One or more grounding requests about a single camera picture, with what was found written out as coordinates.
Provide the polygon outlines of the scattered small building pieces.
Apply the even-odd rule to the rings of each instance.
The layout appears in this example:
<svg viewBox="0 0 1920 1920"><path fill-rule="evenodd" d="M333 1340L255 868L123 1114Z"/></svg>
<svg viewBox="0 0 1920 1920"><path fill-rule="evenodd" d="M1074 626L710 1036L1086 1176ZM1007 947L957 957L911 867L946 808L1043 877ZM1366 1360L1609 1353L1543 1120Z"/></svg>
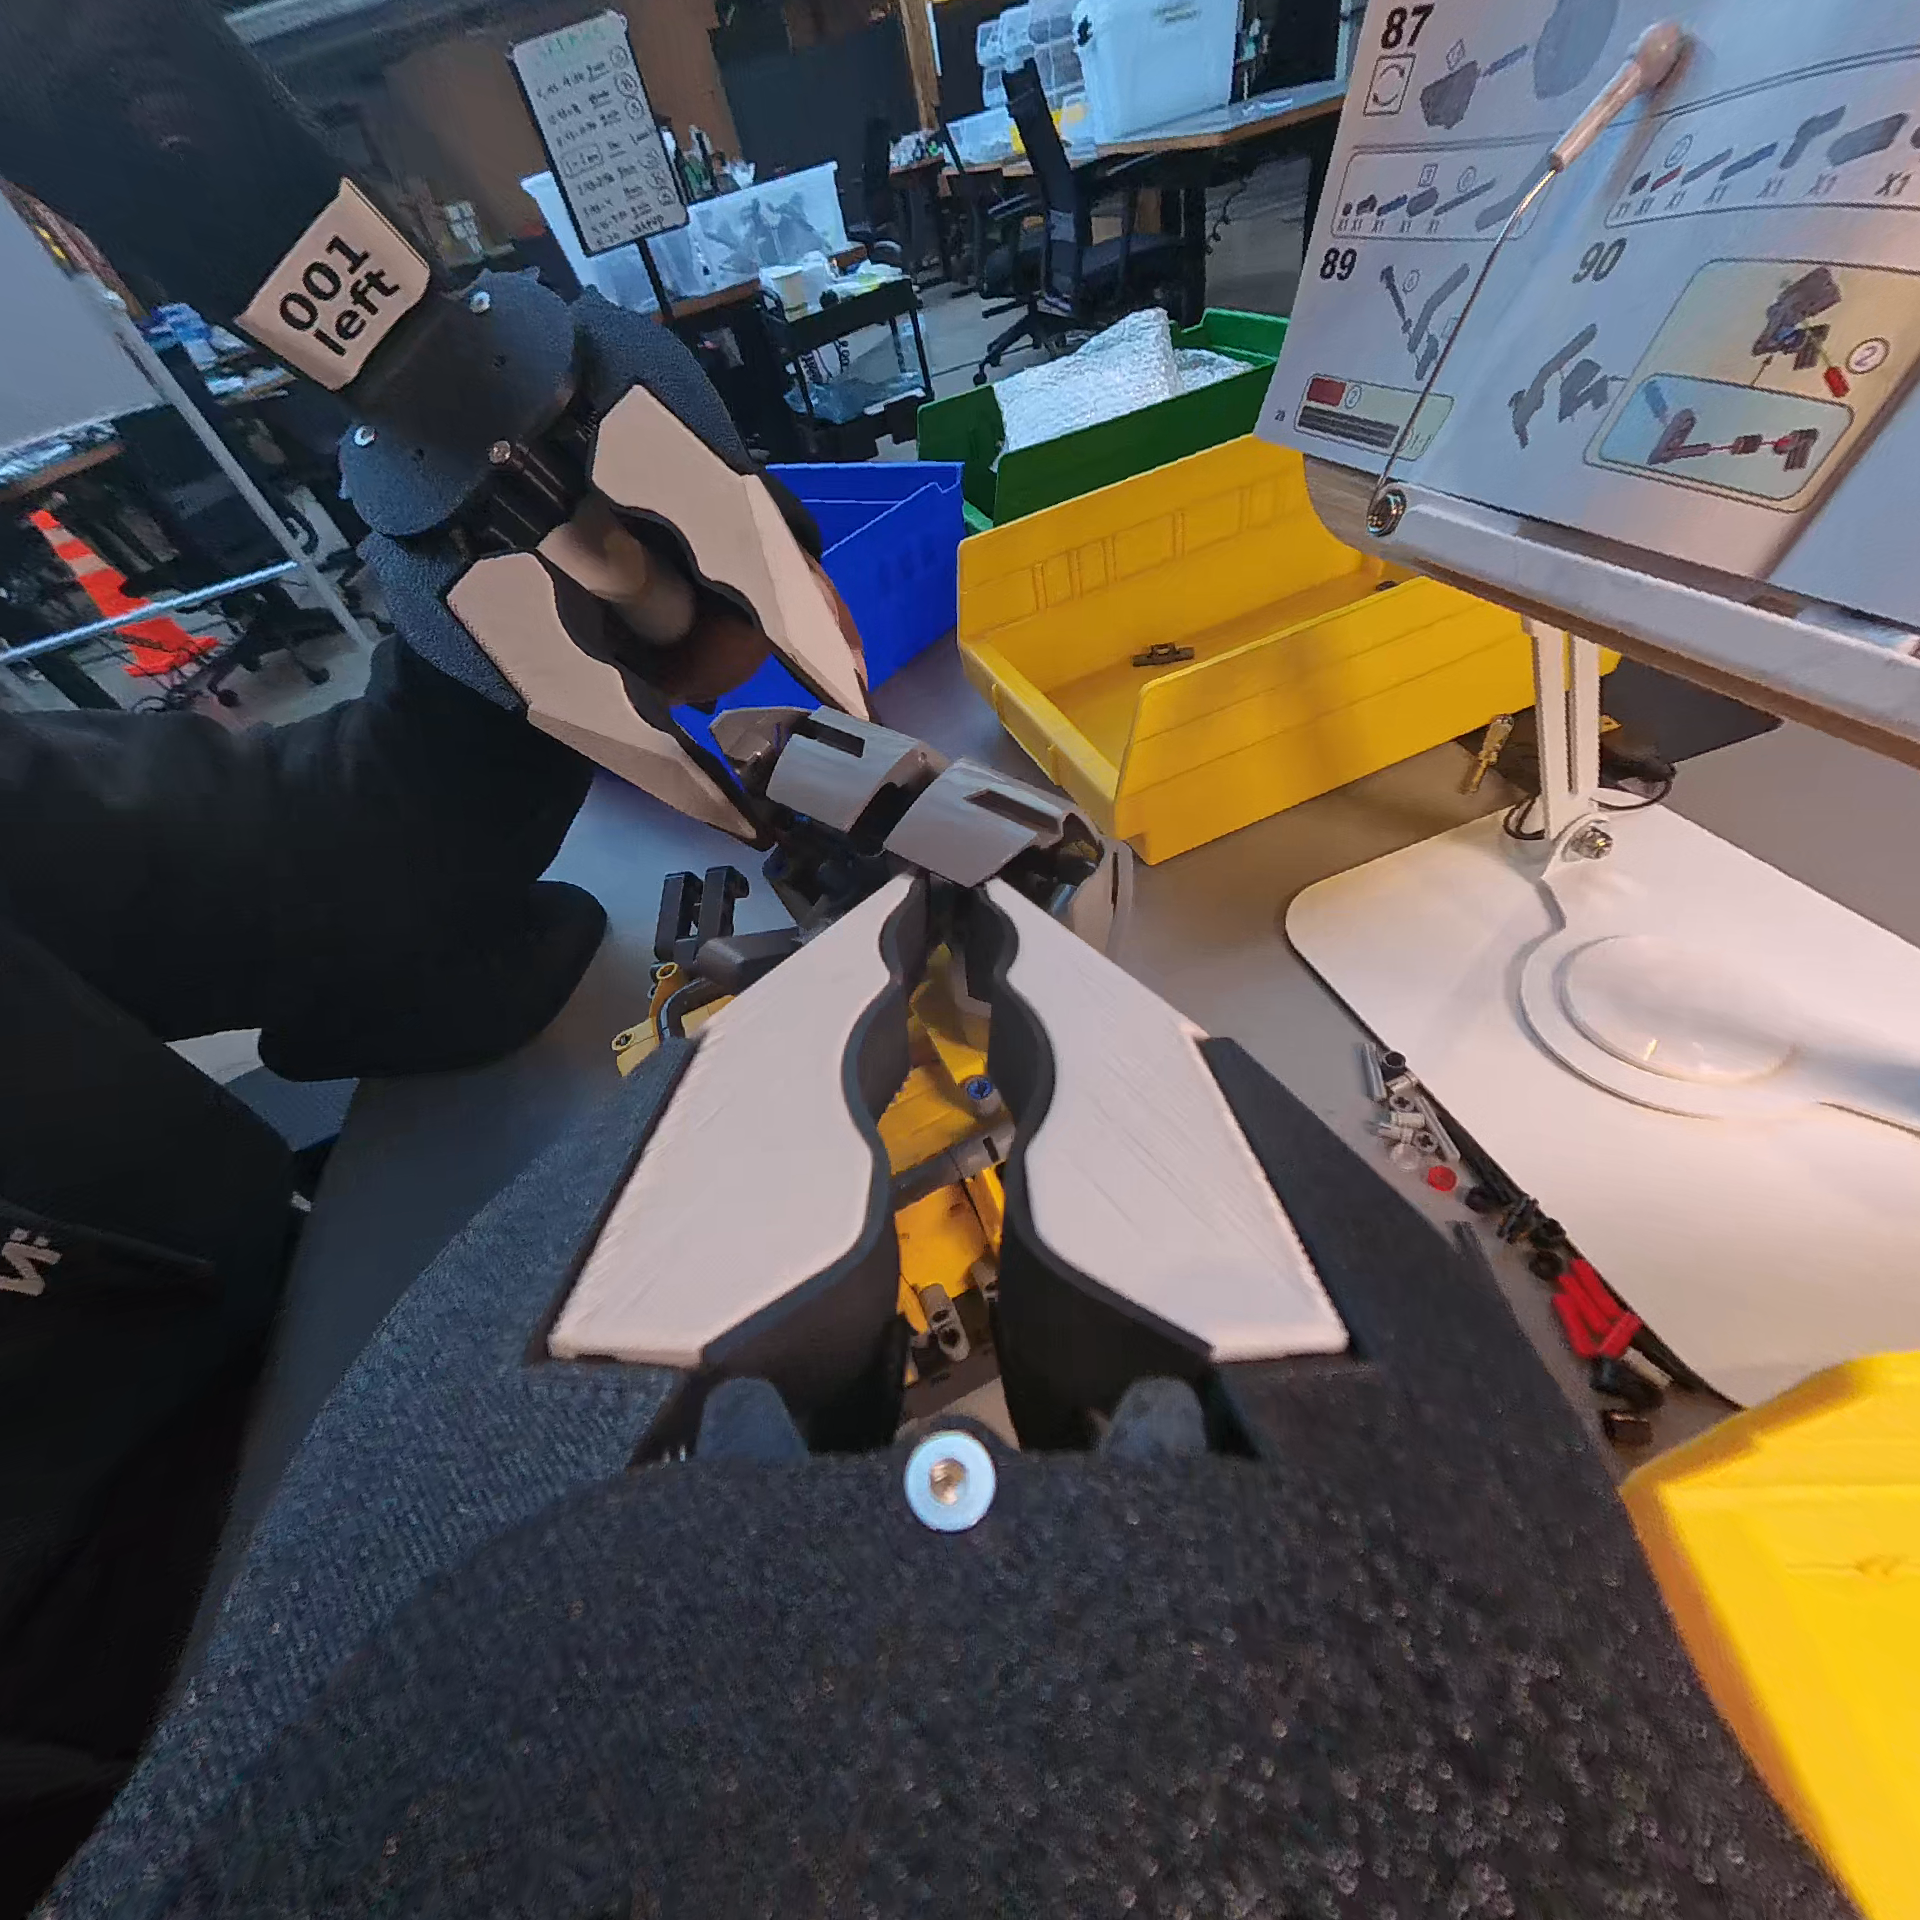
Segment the scattered small building pieces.
<svg viewBox="0 0 1920 1920"><path fill-rule="evenodd" d="M1623 1459L1649 1456L1670 1392L1699 1389L1701 1381L1609 1288L1567 1227L1457 1129L1401 1052L1374 1039L1358 1040L1356 1052L1382 1153L1465 1216L1457 1239L1468 1255L1497 1268L1495 1249L1503 1249L1526 1268L1587 1381L1601 1437Z"/></svg>

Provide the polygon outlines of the clear bubble wrap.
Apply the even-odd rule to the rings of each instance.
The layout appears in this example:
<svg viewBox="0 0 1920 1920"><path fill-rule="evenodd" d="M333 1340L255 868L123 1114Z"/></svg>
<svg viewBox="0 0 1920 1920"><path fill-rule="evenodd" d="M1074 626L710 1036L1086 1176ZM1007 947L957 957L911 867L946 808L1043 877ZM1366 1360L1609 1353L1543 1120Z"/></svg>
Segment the clear bubble wrap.
<svg viewBox="0 0 1920 1920"><path fill-rule="evenodd" d="M998 450L1030 450L1273 365L1269 355L1177 346L1172 335L1167 312L1147 306L1105 327L1068 357L995 383Z"/></svg>

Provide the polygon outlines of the green plastic bin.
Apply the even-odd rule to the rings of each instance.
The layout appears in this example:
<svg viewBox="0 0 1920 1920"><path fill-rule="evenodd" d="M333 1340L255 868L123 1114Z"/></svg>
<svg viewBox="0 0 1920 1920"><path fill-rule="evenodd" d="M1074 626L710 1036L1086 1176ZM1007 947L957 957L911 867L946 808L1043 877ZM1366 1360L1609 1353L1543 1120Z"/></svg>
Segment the green plastic bin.
<svg viewBox="0 0 1920 1920"><path fill-rule="evenodd" d="M922 405L917 448L926 463L959 467L964 527L983 535L1249 436L1286 329L1278 315L1212 306L1201 323L1170 331L1175 355L1220 364L1194 391L1015 448L1002 419L1002 393L1010 383L993 383Z"/></svg>

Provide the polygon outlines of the yellow tracked toy robot body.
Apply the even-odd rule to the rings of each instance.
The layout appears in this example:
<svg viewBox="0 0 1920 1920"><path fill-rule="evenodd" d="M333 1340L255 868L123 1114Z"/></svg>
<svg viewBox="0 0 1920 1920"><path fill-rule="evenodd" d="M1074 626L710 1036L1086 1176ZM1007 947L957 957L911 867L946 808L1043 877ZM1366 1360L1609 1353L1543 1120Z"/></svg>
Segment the yellow tracked toy robot body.
<svg viewBox="0 0 1920 1920"><path fill-rule="evenodd" d="M748 892L745 874L732 867L674 872L663 881L647 1008L612 1040L622 1074L732 1003L732 992L705 972L705 962L719 961L723 941L743 954L743 980L763 976L799 947L795 929L737 936L737 904ZM907 1328L902 1385L911 1401L933 1404L938 1394L964 1392L997 1365L993 1306L1013 1120L988 1066L988 1012L972 1001L964 962L951 947L929 951L906 1019L907 1069L879 1117L879 1138L893 1172L898 1312Z"/></svg>

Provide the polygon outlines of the yellow plastic bin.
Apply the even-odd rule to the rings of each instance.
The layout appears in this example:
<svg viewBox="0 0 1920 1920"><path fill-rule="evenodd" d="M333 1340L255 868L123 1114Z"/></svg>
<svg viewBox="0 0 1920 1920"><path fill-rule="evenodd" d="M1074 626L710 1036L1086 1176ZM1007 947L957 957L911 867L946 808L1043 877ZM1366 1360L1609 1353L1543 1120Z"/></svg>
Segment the yellow plastic bin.
<svg viewBox="0 0 1920 1920"><path fill-rule="evenodd" d="M1131 657L1170 641L1195 658ZM1518 612L1365 556L1244 436L970 535L955 642L1003 732L1159 864L1531 707Z"/></svg>
<svg viewBox="0 0 1920 1920"><path fill-rule="evenodd" d="M1918 1916L1918 1353L1846 1360L1620 1489L1678 1634L1860 1916Z"/></svg>

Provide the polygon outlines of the blue plastic bin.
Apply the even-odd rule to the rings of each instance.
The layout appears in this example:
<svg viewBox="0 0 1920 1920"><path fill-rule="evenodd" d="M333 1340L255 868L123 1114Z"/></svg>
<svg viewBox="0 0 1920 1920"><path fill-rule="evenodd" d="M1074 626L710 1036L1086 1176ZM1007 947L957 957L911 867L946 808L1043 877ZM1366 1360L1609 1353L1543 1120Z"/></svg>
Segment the blue plastic bin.
<svg viewBox="0 0 1920 1920"><path fill-rule="evenodd" d="M959 463L774 465L813 516L822 567L861 639L878 690L953 633L964 527Z"/></svg>

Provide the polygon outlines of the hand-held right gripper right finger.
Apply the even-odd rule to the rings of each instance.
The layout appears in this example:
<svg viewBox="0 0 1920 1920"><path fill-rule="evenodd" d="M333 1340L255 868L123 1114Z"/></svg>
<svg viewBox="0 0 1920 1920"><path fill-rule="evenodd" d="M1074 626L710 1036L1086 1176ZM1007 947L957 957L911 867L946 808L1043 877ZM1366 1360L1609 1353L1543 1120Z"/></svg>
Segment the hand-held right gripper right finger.
<svg viewBox="0 0 1920 1920"><path fill-rule="evenodd" d="M1015 1124L1007 1355L1035 1377L1194 1377L1346 1353L1210 1036L1006 881L977 892L977 972Z"/></svg>

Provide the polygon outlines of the white sign board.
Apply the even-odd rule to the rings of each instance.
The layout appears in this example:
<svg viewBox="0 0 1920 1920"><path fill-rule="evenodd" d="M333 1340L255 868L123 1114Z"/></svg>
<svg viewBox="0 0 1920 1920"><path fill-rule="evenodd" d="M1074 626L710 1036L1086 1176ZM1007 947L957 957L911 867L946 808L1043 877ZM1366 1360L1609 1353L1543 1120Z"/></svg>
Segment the white sign board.
<svg viewBox="0 0 1920 1920"><path fill-rule="evenodd" d="M623 15L604 10L521 40L509 48L509 67L588 256L689 227L681 178Z"/></svg>

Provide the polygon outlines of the building instruction booklet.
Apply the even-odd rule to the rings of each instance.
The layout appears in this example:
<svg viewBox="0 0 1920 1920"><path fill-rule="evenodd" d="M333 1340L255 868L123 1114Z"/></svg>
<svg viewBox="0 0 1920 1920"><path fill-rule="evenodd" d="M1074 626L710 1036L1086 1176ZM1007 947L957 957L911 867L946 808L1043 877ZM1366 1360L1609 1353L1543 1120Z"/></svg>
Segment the building instruction booklet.
<svg viewBox="0 0 1920 1920"><path fill-rule="evenodd" d="M1370 4L1259 434L1916 628L1918 4Z"/></svg>

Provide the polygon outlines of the white book stand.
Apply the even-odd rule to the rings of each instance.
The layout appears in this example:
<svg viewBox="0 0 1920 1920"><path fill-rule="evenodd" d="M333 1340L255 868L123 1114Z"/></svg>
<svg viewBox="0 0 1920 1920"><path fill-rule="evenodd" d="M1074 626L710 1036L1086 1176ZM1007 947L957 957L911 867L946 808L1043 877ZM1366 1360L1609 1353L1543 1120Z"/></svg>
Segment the white book stand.
<svg viewBox="0 0 1920 1920"><path fill-rule="evenodd" d="M1295 897L1303 961L1653 1333L1753 1407L1916 1351L1916 947L1691 823L1604 808L1601 645L1916 761L1916 628L1306 458L1359 554L1522 616L1534 823Z"/></svg>

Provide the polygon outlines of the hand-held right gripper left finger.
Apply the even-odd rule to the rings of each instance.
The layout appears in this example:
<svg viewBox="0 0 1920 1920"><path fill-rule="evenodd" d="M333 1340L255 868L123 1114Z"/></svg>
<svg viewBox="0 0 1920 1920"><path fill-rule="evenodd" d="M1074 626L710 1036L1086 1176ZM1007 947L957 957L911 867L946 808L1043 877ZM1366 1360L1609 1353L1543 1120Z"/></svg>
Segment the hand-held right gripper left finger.
<svg viewBox="0 0 1920 1920"><path fill-rule="evenodd" d="M713 1015L546 1335L554 1360L855 1377L895 1312L879 1117L929 887L889 877Z"/></svg>

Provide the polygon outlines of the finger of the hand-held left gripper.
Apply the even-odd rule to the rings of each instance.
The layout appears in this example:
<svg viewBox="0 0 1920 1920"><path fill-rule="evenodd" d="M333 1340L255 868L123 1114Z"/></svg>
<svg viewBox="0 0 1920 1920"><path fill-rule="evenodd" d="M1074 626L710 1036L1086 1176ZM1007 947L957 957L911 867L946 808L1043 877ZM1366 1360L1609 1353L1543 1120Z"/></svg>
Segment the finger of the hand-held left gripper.
<svg viewBox="0 0 1920 1920"><path fill-rule="evenodd" d="M523 551L473 563L445 604L535 729L690 821L761 844L751 805L626 658L602 600Z"/></svg>
<svg viewBox="0 0 1920 1920"><path fill-rule="evenodd" d="M658 395L630 386L594 427L593 487L610 508L673 537L685 570L750 612L770 651L820 704L874 716L837 592L761 477L729 467Z"/></svg>

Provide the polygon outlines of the orange traffic cone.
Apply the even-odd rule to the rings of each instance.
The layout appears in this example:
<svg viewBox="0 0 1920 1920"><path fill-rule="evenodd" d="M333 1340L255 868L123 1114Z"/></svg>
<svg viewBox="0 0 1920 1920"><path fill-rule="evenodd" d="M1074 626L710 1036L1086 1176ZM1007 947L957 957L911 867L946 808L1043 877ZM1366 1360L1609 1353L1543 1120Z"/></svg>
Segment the orange traffic cone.
<svg viewBox="0 0 1920 1920"><path fill-rule="evenodd" d="M38 540L50 548L65 578L86 600L95 617L129 617L122 626L108 633L110 641L137 651L150 651L157 642L148 635L140 611L148 607L129 588L129 576L108 563L105 554L90 544L82 535L69 531L60 516L47 508L29 508L23 513L23 523L34 528Z"/></svg>

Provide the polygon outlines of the grey toy robot head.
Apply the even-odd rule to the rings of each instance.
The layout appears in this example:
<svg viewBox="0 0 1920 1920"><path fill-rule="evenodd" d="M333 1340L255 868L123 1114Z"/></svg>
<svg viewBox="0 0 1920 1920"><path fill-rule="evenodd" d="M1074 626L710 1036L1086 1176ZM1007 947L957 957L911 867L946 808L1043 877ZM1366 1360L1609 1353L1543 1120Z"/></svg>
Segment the grey toy robot head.
<svg viewBox="0 0 1920 1920"><path fill-rule="evenodd" d="M1006 881L1095 947L1131 900L1124 848L1065 799L977 759L831 708L719 711L710 739L774 836L761 872L805 929L898 874Z"/></svg>

